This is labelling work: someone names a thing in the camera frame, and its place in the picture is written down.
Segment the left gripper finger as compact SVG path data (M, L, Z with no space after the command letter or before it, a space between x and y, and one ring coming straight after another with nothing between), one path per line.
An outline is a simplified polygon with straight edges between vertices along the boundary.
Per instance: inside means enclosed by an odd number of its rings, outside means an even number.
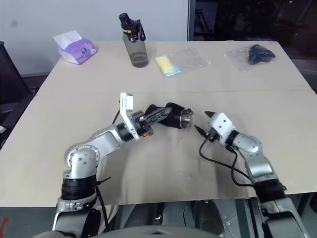
M161 113L157 113L157 114L150 114L148 115L148 124L149 125L154 125L154 124L162 124L164 126L168 126L168 122L167 122L167 118L168 118L169 114L161 114Z
M149 106L145 112L146 119L164 119L172 111L171 107Z

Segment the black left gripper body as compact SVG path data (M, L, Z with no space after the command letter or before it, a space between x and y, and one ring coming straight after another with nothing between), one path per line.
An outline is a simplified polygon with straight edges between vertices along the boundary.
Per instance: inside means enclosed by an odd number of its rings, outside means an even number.
M153 116L154 112L144 114L143 111L137 111L132 113L131 118L134 122L136 132L140 137L152 136L154 134L151 127Z

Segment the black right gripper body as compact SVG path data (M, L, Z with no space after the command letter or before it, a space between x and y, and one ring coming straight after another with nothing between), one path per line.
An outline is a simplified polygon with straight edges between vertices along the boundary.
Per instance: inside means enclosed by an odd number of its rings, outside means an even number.
M215 140L218 140L218 138L219 138L219 135L217 131L214 128L211 128L209 132L207 133L207 137L206 137L207 141L213 143Z

